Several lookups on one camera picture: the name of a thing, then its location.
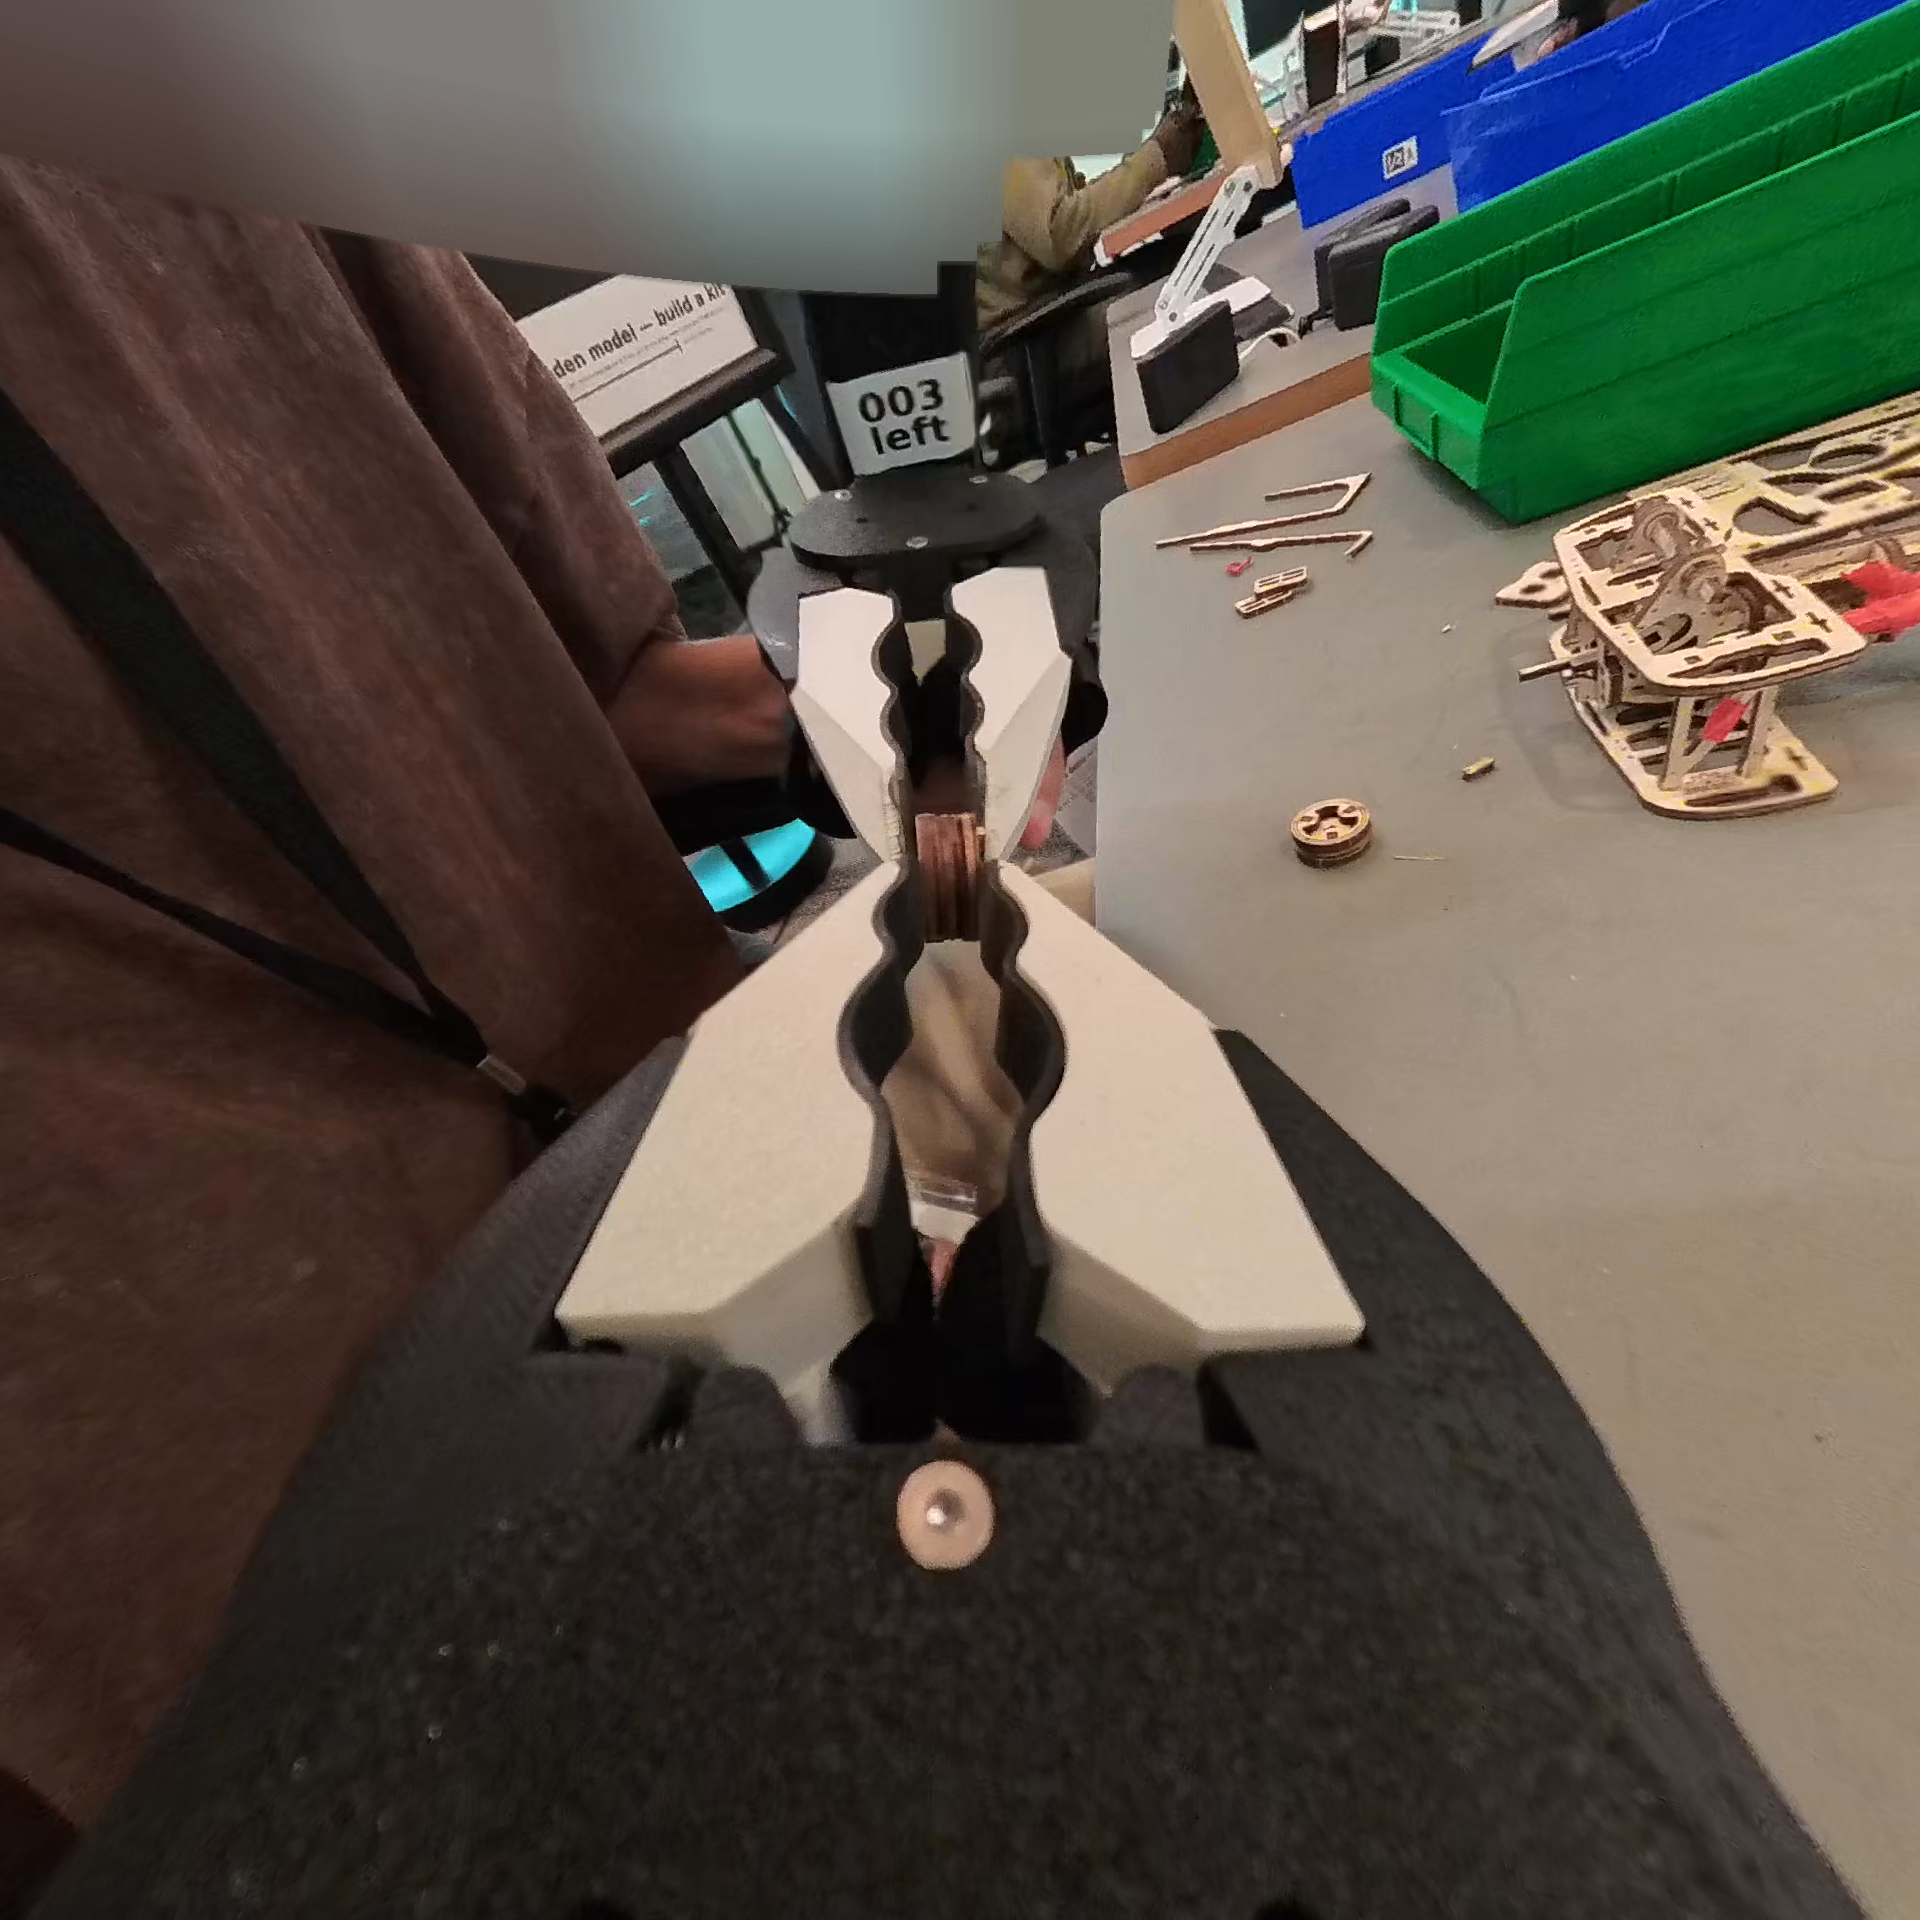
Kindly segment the black office chair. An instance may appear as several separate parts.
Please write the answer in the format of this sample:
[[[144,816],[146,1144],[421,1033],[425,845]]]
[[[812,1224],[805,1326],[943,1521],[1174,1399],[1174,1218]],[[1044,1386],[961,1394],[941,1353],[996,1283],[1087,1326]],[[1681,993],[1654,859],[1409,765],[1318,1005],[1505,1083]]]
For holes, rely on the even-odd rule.
[[[1117,436],[1108,308],[1141,281],[1122,269],[1032,300],[977,337],[980,461],[1065,469]]]

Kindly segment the white sign board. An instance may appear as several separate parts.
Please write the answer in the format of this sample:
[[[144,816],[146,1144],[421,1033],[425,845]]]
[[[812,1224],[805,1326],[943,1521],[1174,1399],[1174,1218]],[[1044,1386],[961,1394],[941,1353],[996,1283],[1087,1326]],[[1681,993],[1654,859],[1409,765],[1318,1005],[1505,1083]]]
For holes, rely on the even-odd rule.
[[[685,447],[795,371],[766,300],[719,283],[616,274],[516,326],[616,472]]]

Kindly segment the black box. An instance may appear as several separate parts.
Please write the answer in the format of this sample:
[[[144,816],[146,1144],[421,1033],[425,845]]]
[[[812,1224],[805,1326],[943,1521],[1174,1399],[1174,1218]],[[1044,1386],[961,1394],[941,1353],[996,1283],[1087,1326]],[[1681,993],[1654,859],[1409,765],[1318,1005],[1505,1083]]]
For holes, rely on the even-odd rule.
[[[1313,249],[1315,306],[1304,331],[1373,329],[1390,250],[1443,222],[1438,205],[1390,198],[1348,218]]]

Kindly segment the person's left forearm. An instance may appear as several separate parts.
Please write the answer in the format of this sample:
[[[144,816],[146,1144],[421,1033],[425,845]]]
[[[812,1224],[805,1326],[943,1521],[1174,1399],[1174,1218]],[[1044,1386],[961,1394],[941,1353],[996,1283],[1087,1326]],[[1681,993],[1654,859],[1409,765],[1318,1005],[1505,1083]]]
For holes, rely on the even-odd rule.
[[[789,692],[752,635],[652,644],[622,690],[620,729],[659,796],[775,782],[795,740]]]

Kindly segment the green plastic bin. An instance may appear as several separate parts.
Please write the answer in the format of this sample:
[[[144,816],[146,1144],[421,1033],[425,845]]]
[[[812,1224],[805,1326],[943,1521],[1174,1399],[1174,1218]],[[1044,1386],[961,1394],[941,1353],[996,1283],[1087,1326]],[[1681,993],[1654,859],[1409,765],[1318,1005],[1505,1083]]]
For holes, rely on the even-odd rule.
[[[1916,385],[1916,4],[1385,259],[1373,404],[1507,522]]]

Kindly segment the laser-cut wooden sheet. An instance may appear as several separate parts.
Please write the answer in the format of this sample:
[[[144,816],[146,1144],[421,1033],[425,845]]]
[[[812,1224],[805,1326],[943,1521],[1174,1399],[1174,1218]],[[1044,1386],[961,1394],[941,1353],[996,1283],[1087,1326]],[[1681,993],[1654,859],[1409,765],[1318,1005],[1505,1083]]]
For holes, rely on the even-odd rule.
[[[1667,476],[1649,494],[1700,503],[1729,547],[1758,564],[1821,572],[1858,559],[1916,564],[1919,394]]]

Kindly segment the pale wooden board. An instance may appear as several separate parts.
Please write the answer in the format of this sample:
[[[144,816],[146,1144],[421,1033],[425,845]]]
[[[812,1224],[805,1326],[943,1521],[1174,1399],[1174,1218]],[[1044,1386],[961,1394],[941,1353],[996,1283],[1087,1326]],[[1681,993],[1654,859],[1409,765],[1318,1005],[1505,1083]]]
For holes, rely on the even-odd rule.
[[[1195,87],[1218,163],[1255,174],[1258,189],[1284,180],[1284,149],[1260,99],[1226,2],[1174,2],[1172,43]]]

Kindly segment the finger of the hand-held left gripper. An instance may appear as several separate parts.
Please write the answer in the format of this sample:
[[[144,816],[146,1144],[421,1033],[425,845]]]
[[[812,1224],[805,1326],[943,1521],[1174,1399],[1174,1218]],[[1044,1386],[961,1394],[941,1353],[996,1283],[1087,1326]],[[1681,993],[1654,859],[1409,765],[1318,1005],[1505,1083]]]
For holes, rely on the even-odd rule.
[[[961,725],[952,759],[987,861],[1000,863],[1020,853],[1053,744],[1065,740],[1072,663],[1040,568],[998,566],[958,584],[946,626]]]
[[[795,719],[855,836],[894,866],[908,859],[916,688],[893,592],[832,589],[802,599]]]

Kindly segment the person in brown shirt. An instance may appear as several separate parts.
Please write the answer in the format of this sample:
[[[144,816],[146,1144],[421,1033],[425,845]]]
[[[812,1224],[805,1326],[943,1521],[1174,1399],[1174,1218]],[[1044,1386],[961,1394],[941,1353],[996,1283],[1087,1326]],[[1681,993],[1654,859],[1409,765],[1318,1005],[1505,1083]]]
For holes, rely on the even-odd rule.
[[[4,421],[164,589],[504,1068],[740,978],[622,737],[676,595],[458,252],[4,158]],[[468,1065],[4,850],[4,1906],[205,1667],[365,1348],[534,1144]]]

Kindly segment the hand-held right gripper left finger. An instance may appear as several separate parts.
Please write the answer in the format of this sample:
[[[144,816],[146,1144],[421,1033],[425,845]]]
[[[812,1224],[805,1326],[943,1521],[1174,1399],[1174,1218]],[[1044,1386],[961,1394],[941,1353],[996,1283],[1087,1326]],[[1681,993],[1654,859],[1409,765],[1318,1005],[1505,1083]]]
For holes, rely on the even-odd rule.
[[[695,1024],[557,1302],[574,1346],[756,1371],[806,1439],[853,1439],[835,1364],[920,1298],[880,1099],[906,905],[905,865],[878,865]]]

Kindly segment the blue plastic bin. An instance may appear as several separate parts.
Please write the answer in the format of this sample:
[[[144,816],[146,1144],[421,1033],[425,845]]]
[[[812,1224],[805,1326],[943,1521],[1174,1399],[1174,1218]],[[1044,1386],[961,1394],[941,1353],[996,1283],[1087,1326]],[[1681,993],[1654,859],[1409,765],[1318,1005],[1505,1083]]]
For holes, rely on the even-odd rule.
[[[1625,12],[1448,113],[1455,205],[1488,205],[1891,10],[1650,2]]]
[[[1394,186],[1448,165],[1446,121],[1459,88],[1394,87],[1355,99],[1293,141],[1290,177],[1303,228],[1335,225]]]

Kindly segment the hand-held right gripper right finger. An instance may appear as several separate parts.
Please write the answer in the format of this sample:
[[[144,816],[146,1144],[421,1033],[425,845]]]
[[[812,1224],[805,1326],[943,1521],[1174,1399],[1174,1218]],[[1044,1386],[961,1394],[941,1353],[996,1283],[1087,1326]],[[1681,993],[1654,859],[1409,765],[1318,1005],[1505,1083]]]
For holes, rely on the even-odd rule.
[[[1143,1371],[1345,1351],[1367,1319],[1226,1037],[1019,869],[980,888],[994,1056],[1019,1093],[980,1305],[1015,1362]]]

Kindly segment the grey background desk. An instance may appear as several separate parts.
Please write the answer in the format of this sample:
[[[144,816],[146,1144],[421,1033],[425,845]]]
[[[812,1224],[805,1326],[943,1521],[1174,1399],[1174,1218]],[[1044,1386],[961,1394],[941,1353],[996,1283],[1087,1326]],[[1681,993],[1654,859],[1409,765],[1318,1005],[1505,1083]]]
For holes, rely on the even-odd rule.
[[[1286,306],[1306,314],[1318,306],[1315,249],[1318,228],[1304,228],[1297,207],[1275,213],[1222,259],[1240,277],[1258,279]],[[1174,432],[1153,430],[1132,337],[1147,324],[1158,284],[1108,306],[1108,353],[1117,410],[1117,457],[1122,487],[1147,487],[1198,469],[1213,459],[1265,440],[1371,393],[1374,335],[1315,324],[1299,345],[1260,338],[1243,353],[1238,379]]]

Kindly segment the wooden model vehicle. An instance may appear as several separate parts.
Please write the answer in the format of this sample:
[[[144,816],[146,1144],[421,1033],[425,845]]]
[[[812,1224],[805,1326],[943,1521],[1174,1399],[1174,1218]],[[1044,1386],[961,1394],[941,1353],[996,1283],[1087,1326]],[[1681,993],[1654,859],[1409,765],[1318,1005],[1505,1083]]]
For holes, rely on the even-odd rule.
[[[1546,659],[1518,677],[1562,687],[1646,813],[1750,820],[1837,795],[1781,703],[1878,644],[1837,606],[1843,579],[1872,561],[1758,564],[1691,494],[1646,493],[1560,528],[1497,606],[1552,621]]]

